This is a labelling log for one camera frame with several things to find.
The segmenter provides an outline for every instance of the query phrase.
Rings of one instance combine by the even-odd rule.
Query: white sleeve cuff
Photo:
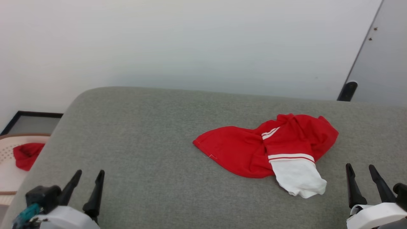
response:
[[[315,164],[309,159],[270,160],[278,184],[290,195],[309,198],[324,194],[326,180],[322,179]]]

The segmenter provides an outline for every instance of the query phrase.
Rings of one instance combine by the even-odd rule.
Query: white stripe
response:
[[[269,163],[271,165],[273,165],[272,162],[274,162],[274,161],[298,161],[298,160],[308,161],[309,163],[312,163],[314,165],[314,167],[315,167],[314,162],[312,162],[312,161],[310,161],[308,159],[305,159],[305,158],[279,158],[279,159],[269,160]]]
[[[280,127],[277,127],[277,128],[276,128],[273,132],[271,132],[270,134],[262,136],[263,140],[264,140],[264,139],[267,139],[267,138],[269,138],[269,137],[271,137],[279,128],[280,128]]]
[[[264,133],[262,133],[261,135],[267,135],[267,134],[270,134],[271,132],[273,132],[273,130],[275,130],[276,128],[273,128],[272,130],[270,130],[269,132],[264,132]]]
[[[288,157],[288,158],[292,158],[292,157],[305,157],[310,159],[311,161],[315,162],[314,157],[308,154],[274,154],[274,155],[269,155],[268,158],[269,159],[274,159],[277,158],[279,159],[280,157]]]

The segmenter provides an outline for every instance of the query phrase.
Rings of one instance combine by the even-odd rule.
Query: red clothing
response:
[[[44,143],[27,143],[13,148],[15,165],[29,171],[44,147]]]
[[[227,126],[208,131],[193,141],[203,153],[237,175],[274,175],[269,161],[319,160],[335,143],[338,132],[322,116],[280,114],[258,128]]]

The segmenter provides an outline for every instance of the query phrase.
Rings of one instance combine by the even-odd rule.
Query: gray couch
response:
[[[318,162],[324,195],[290,196],[275,177],[249,179],[223,169],[192,141],[222,126],[256,128],[278,114],[322,115],[339,131]],[[68,108],[10,206],[2,229],[37,185],[64,186],[83,170],[70,206],[81,209],[106,171],[101,228],[346,228],[345,164],[362,194],[380,201],[368,165],[389,186],[407,183],[407,109],[213,92],[109,87]]]

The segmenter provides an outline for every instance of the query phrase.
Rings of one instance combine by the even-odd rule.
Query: gray door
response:
[[[384,0],[349,75],[351,101],[407,106],[407,1]]]

